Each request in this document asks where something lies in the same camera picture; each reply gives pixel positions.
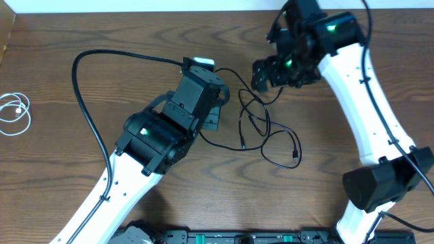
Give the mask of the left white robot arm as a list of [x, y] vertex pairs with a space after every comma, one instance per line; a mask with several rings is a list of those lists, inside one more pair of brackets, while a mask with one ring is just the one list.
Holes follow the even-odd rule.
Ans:
[[212, 69], [191, 66], [176, 91], [123, 126], [105, 170], [53, 243], [107, 243], [137, 202], [183, 159], [201, 130], [216, 131], [229, 89]]

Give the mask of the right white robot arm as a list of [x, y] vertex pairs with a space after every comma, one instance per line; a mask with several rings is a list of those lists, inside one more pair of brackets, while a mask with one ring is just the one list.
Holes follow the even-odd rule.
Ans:
[[418, 148], [394, 115], [370, 59], [370, 31], [351, 12], [333, 16], [316, 1], [287, 1], [266, 38], [274, 56], [252, 66], [252, 89], [302, 87], [324, 79], [355, 137], [361, 167], [342, 177], [349, 198], [336, 225], [341, 243], [367, 243], [380, 221], [407, 192], [429, 182], [430, 148]]

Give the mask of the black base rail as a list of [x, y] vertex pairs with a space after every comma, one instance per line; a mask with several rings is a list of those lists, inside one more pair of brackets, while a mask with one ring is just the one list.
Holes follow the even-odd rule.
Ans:
[[343, 241], [330, 228], [304, 228], [289, 231], [192, 231], [187, 228], [160, 229], [143, 220], [131, 221], [117, 230], [109, 244], [339, 244]]

